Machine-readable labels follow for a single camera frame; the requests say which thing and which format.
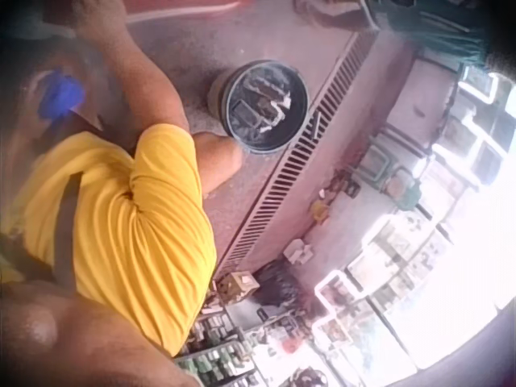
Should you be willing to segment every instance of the bag strap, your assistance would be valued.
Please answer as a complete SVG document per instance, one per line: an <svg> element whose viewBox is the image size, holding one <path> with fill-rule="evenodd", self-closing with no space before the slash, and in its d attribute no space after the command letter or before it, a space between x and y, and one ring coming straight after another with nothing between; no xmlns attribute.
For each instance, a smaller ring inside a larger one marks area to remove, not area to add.
<svg viewBox="0 0 516 387"><path fill-rule="evenodd" d="M57 213L54 233L54 268L30 255L23 247L21 235L11 238L0 234L0 252L18 272L29 281L55 282L63 289L76 291L73 267L73 230L82 172L73 174L64 188Z"/></svg>
<svg viewBox="0 0 516 387"><path fill-rule="evenodd" d="M82 172L74 173L64 188L54 233L54 277L61 287L75 292L75 270L73 267L73 231L77 212Z"/></svg>

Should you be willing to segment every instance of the vent grate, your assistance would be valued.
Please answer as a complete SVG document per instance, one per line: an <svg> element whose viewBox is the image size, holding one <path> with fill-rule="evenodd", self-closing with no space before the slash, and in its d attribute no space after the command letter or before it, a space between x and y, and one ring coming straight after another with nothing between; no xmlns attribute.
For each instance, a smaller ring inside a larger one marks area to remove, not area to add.
<svg viewBox="0 0 516 387"><path fill-rule="evenodd" d="M310 162L317 150L319 140L324 136L331 120L346 98L356 74L371 51L376 40L375 33L357 35L347 55L341 60L325 94L314 109L305 129L291 144L262 193L262 198L253 208L243 226L233 239L231 246L221 259L216 278L234 272L254 248L258 239L267 230L276 212L285 200L291 187ZM314 134L315 117L319 116L318 133Z"/></svg>

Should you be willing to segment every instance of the black bucket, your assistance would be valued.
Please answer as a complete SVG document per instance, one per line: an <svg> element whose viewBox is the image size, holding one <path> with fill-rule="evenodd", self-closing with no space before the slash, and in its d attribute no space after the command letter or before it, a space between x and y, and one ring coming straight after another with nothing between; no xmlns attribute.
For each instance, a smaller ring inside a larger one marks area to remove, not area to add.
<svg viewBox="0 0 516 387"><path fill-rule="evenodd" d="M281 82L286 85L292 103L285 113L285 119L272 130L259 135L256 132L249 135L250 131L254 130L235 125L234 117L230 112L235 108L235 104L241 101L243 80L257 72L274 72L275 77L281 79ZM222 73L211 86L208 106L210 112L220 120L228 135L234 137L252 153L264 154L278 151L288 145L305 126L309 98L305 82L295 69L274 60L258 60L239 69Z"/></svg>

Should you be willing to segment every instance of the cardboard box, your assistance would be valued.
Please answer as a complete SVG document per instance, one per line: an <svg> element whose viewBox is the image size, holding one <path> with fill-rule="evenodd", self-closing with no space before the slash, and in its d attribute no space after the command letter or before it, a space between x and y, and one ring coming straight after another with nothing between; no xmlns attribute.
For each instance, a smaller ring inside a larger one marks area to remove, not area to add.
<svg viewBox="0 0 516 387"><path fill-rule="evenodd" d="M225 304L234 304L249 297L259 287L260 284L250 272L235 272L218 283L218 295Z"/></svg>

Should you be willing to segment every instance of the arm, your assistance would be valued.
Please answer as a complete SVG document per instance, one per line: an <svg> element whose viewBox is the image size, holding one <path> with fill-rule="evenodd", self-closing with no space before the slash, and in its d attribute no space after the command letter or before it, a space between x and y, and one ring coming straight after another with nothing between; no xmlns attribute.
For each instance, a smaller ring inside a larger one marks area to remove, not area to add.
<svg viewBox="0 0 516 387"><path fill-rule="evenodd" d="M163 72L139 49L126 28L121 0L76 0L77 34L105 57L122 84L142 129L169 123L188 131L183 104Z"/></svg>

